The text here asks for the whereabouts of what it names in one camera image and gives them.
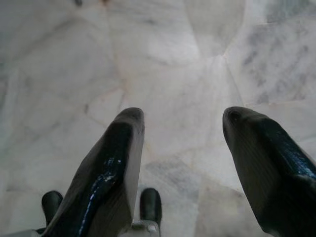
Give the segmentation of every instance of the marble floor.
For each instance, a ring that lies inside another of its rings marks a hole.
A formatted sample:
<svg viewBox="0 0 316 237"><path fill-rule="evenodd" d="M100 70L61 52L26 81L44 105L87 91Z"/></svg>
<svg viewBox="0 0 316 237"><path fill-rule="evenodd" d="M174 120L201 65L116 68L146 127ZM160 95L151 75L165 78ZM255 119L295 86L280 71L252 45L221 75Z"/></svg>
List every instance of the marble floor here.
<svg viewBox="0 0 316 237"><path fill-rule="evenodd" d="M222 133L246 106L316 158L316 0L0 0L0 234L44 226L115 115L145 113L163 237L264 237Z"/></svg>

